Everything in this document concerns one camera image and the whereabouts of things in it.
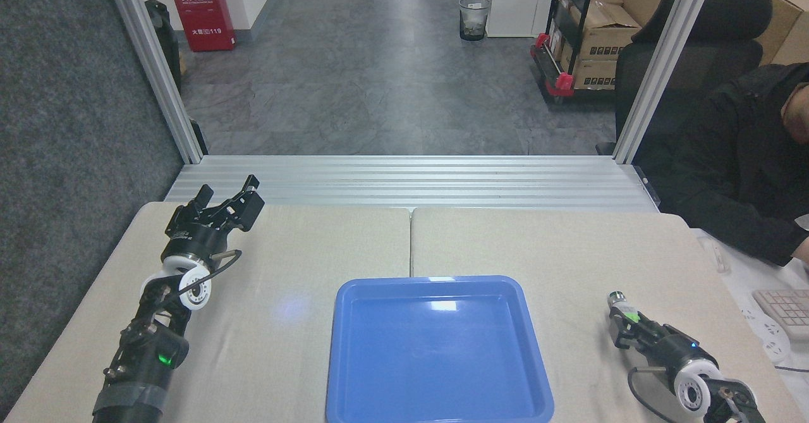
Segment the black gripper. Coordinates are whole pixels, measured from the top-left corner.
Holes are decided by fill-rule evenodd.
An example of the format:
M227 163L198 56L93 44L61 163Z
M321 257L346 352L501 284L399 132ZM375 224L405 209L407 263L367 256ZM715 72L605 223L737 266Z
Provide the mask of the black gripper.
M659 325L642 312L612 309L609 317L613 323L609 333L616 348L644 350L650 345L651 336L656 336L648 347L649 366L677 373L692 360L704 359L704 351L696 340L670 325Z
M257 193L259 185L258 178L249 175L237 195L217 207L206 209L214 191L208 184L203 184L188 205L180 205L174 210L165 230L169 242L164 249L164 259L194 256L208 266L219 265L219 260L212 259L212 256L223 251L220 230L251 230L265 206L265 201Z

